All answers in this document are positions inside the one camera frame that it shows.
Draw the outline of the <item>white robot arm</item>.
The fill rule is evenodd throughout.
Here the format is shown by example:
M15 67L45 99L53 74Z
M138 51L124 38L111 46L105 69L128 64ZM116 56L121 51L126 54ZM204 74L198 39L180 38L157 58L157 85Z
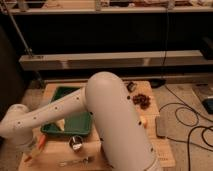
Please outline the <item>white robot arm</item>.
M85 87L37 110L11 106L0 120L0 136L26 151L34 128L83 112L93 118L112 171L163 171L125 84L110 72L94 74Z

